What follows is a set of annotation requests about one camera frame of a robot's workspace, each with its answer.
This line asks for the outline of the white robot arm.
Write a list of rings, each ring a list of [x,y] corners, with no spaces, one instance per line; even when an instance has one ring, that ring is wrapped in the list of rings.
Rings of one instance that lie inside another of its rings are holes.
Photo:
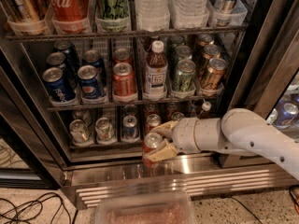
[[[244,109],[229,110],[222,118],[183,118],[152,130],[163,140],[146,158],[162,161],[201,151],[239,156],[259,155],[277,164],[299,180],[299,144],[258,114]]]

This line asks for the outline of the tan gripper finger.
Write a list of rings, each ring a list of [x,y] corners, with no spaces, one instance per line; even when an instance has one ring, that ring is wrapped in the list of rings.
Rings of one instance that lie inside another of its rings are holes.
[[[176,157],[178,154],[177,148],[168,140],[163,142],[154,150],[145,155],[145,158],[152,162],[163,161]]]
[[[152,133],[157,133],[157,134],[161,135],[162,137],[171,138],[172,131],[176,127],[177,124],[178,124],[177,121],[170,120],[164,124],[161,124],[153,129],[151,129],[150,131]]]

